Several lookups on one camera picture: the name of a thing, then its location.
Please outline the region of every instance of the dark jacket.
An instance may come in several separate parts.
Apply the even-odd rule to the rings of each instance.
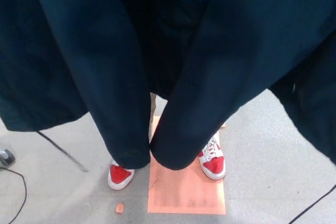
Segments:
[[[123,167],[145,166],[151,149],[181,169],[269,88],[336,162],[336,0],[210,0],[190,47],[151,1],[0,0],[6,127],[38,131],[89,111]],[[169,100],[150,145],[149,92]]]

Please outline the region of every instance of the orange mat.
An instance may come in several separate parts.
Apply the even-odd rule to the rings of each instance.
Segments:
[[[154,117],[152,133],[159,119]],[[218,132],[215,137],[219,143]],[[225,215],[223,180],[215,182],[207,178],[198,158],[186,169],[173,171],[152,156],[148,212]]]

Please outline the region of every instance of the khaki pants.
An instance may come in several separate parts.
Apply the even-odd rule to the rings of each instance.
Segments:
[[[153,117],[154,117],[154,111],[156,109],[156,94],[151,93],[151,119],[149,124],[149,139],[152,138],[152,123],[153,123]]]

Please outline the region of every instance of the red sneaker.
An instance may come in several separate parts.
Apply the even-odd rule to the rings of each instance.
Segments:
[[[202,171],[212,180],[224,178],[226,173],[225,159],[220,146],[213,136],[198,155]]]
[[[112,159],[107,183],[113,190],[124,189],[132,180],[134,170],[124,169]]]

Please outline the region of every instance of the black cable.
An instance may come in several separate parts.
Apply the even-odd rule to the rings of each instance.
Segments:
[[[14,173],[16,175],[19,175],[22,178],[22,180],[23,180],[23,185],[25,186],[25,199],[23,200],[23,203],[22,203],[19,211],[17,212],[16,216],[8,223],[8,224],[12,224],[15,221],[15,219],[19,216],[19,214],[21,213],[21,210],[22,210],[23,206],[26,203],[26,200],[27,200],[27,185],[26,185],[25,177],[22,174],[17,173],[15,171],[7,169],[7,168],[3,168],[3,167],[0,167],[0,169],[6,170],[6,171],[11,172],[11,173]]]
[[[306,212],[308,212],[313,206],[315,206],[320,200],[322,200],[325,196],[329,195],[332,191],[336,189],[336,185],[334,185],[329,192],[324,194],[321,198],[319,198],[317,201],[315,201],[313,204],[311,204],[309,207],[307,207],[304,211],[302,211],[299,215],[297,215],[294,219],[292,219],[288,224],[293,224],[295,221],[297,221],[302,215],[304,215]]]
[[[71,161],[73,161],[78,168],[84,172],[84,173],[88,173],[89,170],[87,170],[85,168],[85,166],[83,166],[80,162],[78,162],[73,156],[71,156],[67,151],[65,151],[64,149],[62,149],[58,144],[56,144],[53,140],[51,140],[49,137],[47,137],[45,134],[43,134],[41,131],[37,131],[37,134],[39,134],[41,137],[43,137],[45,140],[47,140],[49,143],[51,143],[56,149],[60,150],[61,152],[63,152],[69,159],[71,159]]]

